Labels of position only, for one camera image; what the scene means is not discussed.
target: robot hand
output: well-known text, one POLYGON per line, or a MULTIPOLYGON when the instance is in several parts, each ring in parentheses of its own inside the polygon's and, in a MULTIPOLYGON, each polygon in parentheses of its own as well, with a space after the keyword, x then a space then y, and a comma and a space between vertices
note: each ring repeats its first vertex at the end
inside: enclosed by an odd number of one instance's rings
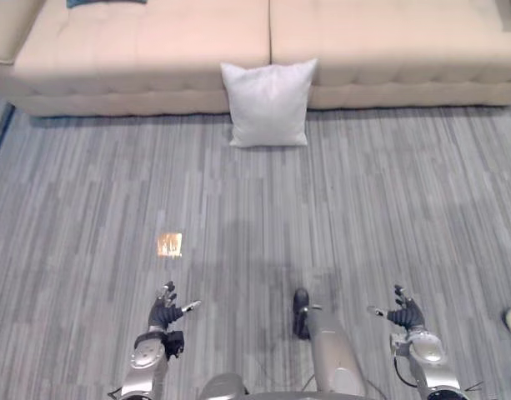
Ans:
POLYGON ((183 332, 167 332, 168 327, 197 308, 199 300, 185 307, 176 307, 173 282, 163 286, 157 295, 148 317, 148 331, 134 344, 131 364, 123 385, 108 396, 114 400, 159 400, 163 393, 163 380, 168 370, 168 360, 184 350, 183 332))
POLYGON ((441 340, 425 328, 425 319, 418 304, 405 296, 405 289, 395 286, 399 310, 388 311, 368 307, 373 315, 387 318, 405 328, 406 333, 390 335, 390 347, 398 377, 407 385, 417 388, 424 400, 468 400, 448 365, 448 355, 441 340), (397 357, 409 360, 416 385, 406 382, 398 371, 397 357))

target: carpet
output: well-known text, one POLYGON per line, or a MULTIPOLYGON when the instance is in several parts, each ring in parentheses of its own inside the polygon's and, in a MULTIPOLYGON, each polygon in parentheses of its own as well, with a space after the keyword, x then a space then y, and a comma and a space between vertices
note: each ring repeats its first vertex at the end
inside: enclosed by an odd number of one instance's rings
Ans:
POLYGON ((401 283, 461 384, 511 399, 511 108, 309 112, 301 148, 230 148, 230 130, 226 115, 14 113, 0 148, 0 398, 106 398, 172 279, 179 304, 203 305, 175 325, 186 348, 164 398, 195 399, 222 372, 252 393, 299 390, 312 363, 290 309, 305 286, 365 376, 418 399, 392 369, 398 329, 366 312, 395 305, 401 283), (157 257, 164 232, 183 233, 182 258, 157 257))

